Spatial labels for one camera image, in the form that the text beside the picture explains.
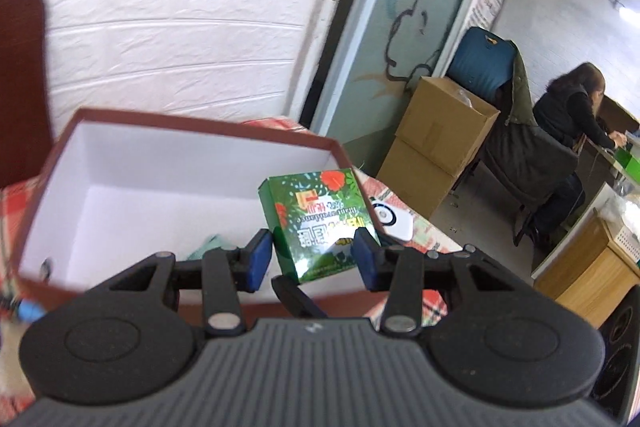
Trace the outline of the green white snack packet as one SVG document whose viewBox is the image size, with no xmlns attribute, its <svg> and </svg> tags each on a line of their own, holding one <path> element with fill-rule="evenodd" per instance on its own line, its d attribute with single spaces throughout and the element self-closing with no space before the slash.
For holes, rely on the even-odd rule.
<svg viewBox="0 0 640 427">
<path fill-rule="evenodd" d="M 192 251 L 192 253 L 186 257 L 186 260 L 201 260 L 209 251 L 235 251 L 235 249 L 236 246 L 227 241 L 224 236 L 214 234 L 207 237 L 200 247 L 196 248 L 195 251 Z"/>
</svg>

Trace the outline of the green printed carton box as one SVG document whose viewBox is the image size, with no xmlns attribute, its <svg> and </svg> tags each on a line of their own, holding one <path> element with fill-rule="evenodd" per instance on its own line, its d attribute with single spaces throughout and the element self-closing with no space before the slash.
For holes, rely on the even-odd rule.
<svg viewBox="0 0 640 427">
<path fill-rule="evenodd" d="M 297 284 L 352 269 L 350 248 L 359 228 L 378 236 L 350 169 L 270 176 L 258 196 L 281 272 Z"/>
</svg>

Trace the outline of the white round device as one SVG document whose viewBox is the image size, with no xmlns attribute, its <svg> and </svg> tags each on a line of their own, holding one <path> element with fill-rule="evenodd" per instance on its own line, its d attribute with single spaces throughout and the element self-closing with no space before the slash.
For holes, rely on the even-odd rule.
<svg viewBox="0 0 640 427">
<path fill-rule="evenodd" d="M 370 196 L 369 200 L 384 235 L 401 243 L 410 242 L 414 227 L 414 218 L 411 212 L 373 196 Z"/>
</svg>

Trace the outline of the lower cardboard box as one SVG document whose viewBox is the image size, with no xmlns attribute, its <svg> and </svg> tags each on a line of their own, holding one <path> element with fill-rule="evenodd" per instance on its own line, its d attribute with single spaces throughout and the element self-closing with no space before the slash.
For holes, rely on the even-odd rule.
<svg viewBox="0 0 640 427">
<path fill-rule="evenodd" d="M 378 170 L 378 179 L 426 219 L 434 215 L 456 182 L 454 176 L 398 138 Z"/>
</svg>

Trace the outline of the wooden desk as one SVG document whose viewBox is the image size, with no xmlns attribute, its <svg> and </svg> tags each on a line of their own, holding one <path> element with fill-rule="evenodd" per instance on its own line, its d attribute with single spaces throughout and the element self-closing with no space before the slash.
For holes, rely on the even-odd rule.
<svg viewBox="0 0 640 427">
<path fill-rule="evenodd" d="M 615 243 L 601 212 L 614 196 L 637 197 L 639 184 L 612 154 L 591 143 L 580 153 L 578 173 L 585 205 L 570 215 L 565 235 L 532 277 L 537 291 L 598 327 L 639 283 L 637 262 Z"/>
</svg>

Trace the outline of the upper cardboard box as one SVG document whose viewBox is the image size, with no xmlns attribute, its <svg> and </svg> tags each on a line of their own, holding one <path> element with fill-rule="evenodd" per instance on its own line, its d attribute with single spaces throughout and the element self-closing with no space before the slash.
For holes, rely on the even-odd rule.
<svg viewBox="0 0 640 427">
<path fill-rule="evenodd" d="M 474 158 L 499 115 L 495 106 L 449 78 L 422 77 L 396 136 L 457 176 Z"/>
</svg>

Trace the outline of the brown cardboard storage box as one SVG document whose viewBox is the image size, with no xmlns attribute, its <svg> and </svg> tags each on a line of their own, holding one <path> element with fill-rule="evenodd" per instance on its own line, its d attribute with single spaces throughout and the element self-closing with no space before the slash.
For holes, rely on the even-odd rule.
<svg viewBox="0 0 640 427">
<path fill-rule="evenodd" d="M 266 224 L 262 181 L 348 166 L 311 133 L 83 108 L 42 169 L 12 269 L 54 309 L 157 251 L 183 258 L 216 234 L 244 246 Z"/>
</svg>

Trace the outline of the chair with dark coat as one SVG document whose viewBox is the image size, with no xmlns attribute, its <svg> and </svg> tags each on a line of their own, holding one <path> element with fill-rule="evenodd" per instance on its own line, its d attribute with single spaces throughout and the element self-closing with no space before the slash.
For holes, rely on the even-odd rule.
<svg viewBox="0 0 640 427">
<path fill-rule="evenodd" d="M 545 132 L 534 117 L 526 68 L 514 55 L 511 79 L 497 89 L 500 115 L 489 132 L 480 159 L 494 177 L 520 203 L 513 243 L 532 231 L 535 211 L 578 166 L 578 155 Z"/>
</svg>

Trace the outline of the blue suitcase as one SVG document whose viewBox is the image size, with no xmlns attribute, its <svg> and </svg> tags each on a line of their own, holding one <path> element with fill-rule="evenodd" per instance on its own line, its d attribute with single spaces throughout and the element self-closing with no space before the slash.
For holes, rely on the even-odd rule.
<svg viewBox="0 0 640 427">
<path fill-rule="evenodd" d="M 512 79 L 516 47 L 491 31 L 474 26 L 465 31 L 446 76 L 485 102 Z"/>
</svg>

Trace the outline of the blue capped marker pen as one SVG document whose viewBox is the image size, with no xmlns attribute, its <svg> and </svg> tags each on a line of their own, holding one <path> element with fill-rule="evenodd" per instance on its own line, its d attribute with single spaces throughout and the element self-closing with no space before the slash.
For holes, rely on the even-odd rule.
<svg viewBox="0 0 640 427">
<path fill-rule="evenodd" d="M 1 295 L 0 308 L 2 317 L 28 324 L 46 315 L 46 310 L 39 303 L 12 295 Z"/>
</svg>

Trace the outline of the seated person in black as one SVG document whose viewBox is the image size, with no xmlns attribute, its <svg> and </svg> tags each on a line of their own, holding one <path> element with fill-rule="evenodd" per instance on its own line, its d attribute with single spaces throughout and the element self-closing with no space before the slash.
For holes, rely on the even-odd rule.
<svg viewBox="0 0 640 427">
<path fill-rule="evenodd" d="M 605 131 L 597 122 L 597 105 L 605 91 L 605 79 L 591 63 L 582 63 L 552 80 L 534 106 L 534 117 L 542 130 L 568 148 L 586 138 L 605 150 L 627 144 L 626 135 Z M 538 251 L 550 254 L 551 234 L 585 200 L 582 181 L 571 173 L 555 187 L 550 197 L 534 212 L 526 234 Z"/>
</svg>

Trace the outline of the glass door with drawing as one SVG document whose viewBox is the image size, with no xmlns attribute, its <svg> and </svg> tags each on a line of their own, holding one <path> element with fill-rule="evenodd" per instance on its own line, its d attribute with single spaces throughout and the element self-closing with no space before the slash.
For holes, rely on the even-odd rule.
<svg viewBox="0 0 640 427">
<path fill-rule="evenodd" d="M 423 76 L 440 75 L 471 0 L 341 0 L 300 122 L 344 144 L 393 130 Z"/>
</svg>

